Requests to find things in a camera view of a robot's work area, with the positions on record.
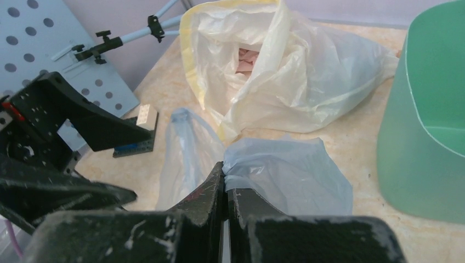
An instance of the green container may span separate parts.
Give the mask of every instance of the green container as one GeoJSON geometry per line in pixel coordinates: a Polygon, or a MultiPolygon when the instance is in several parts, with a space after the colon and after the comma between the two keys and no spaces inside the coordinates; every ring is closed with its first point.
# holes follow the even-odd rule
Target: green container
{"type": "Polygon", "coordinates": [[[438,5],[410,25],[377,163],[392,206],[465,223],[465,1],[438,5]]]}

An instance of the blue part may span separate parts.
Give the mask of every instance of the blue part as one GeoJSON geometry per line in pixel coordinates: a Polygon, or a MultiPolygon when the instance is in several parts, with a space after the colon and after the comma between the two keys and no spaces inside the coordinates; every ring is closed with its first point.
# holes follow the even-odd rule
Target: blue part
{"type": "Polygon", "coordinates": [[[116,151],[124,151],[137,148],[137,144],[128,144],[124,146],[115,147],[116,151]]]}

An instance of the marble countertop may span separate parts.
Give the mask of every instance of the marble countertop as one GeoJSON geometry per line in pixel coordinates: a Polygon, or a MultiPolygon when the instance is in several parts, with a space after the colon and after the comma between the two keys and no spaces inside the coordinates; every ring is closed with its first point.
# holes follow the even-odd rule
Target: marble countertop
{"type": "MultiPolygon", "coordinates": [[[[405,30],[390,28],[328,25],[354,32],[389,48],[400,50],[405,30]]],[[[320,137],[354,192],[354,215],[383,219],[396,233],[410,263],[464,262],[465,225],[450,224],[403,214],[381,196],[376,172],[376,141],[392,79],[384,82],[351,112],[324,129],[308,134],[292,134],[295,139],[320,137]]],[[[114,159],[112,150],[89,152],[76,167],[85,177],[134,190],[138,200],[129,210],[153,210],[158,200],[159,176],[165,159],[165,128],[171,112],[188,107],[213,128],[213,120],[203,112],[184,75],[180,45],[174,41],[164,56],[135,91],[141,104],[151,104],[160,113],[155,148],[151,153],[114,159]]],[[[138,108],[126,117],[136,116],[138,108]]],[[[242,136],[277,139],[284,132],[266,129],[245,130],[242,136]]]]}

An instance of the small white block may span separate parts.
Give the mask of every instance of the small white block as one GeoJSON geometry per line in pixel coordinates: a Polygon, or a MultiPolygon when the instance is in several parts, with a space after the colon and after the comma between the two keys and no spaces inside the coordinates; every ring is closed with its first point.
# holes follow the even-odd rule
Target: small white block
{"type": "Polygon", "coordinates": [[[141,105],[139,107],[139,115],[137,116],[137,126],[146,130],[153,130],[157,121],[157,111],[150,104],[141,105]]]}

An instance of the white plastic bag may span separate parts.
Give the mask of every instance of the white plastic bag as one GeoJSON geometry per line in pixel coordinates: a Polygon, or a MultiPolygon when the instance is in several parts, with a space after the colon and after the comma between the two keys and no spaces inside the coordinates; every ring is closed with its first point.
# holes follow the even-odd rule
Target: white plastic bag
{"type": "Polygon", "coordinates": [[[224,154],[225,190],[251,188],[288,215],[350,215],[352,185],[319,138],[243,138],[224,154]]]}
{"type": "Polygon", "coordinates": [[[213,129],[187,108],[171,114],[156,210],[167,210],[207,179],[223,160],[224,146],[213,129]]]}
{"type": "Polygon", "coordinates": [[[328,125],[394,75],[376,42],[313,23],[280,0],[217,1],[180,24],[187,80],[222,140],[245,128],[306,133],[328,125]],[[239,48],[259,51],[249,78],[239,48]]]}

